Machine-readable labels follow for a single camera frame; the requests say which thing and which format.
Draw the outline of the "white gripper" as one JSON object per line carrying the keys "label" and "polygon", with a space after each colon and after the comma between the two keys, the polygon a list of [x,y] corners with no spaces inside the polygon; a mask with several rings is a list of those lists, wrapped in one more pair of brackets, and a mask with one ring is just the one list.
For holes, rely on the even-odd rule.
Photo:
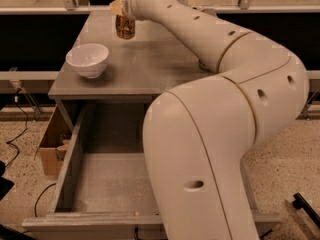
{"label": "white gripper", "polygon": [[110,3],[110,10],[115,15],[125,14],[131,20],[138,19],[136,0],[114,0]]}

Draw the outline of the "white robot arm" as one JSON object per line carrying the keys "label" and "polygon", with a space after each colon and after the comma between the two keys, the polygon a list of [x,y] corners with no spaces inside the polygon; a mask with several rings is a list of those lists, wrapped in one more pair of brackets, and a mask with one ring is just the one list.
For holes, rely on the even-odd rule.
{"label": "white robot arm", "polygon": [[145,116],[145,161],[168,240],[259,240],[240,161],[298,117],[305,66],[182,0],[115,0],[111,11],[161,24],[212,73],[164,92]]}

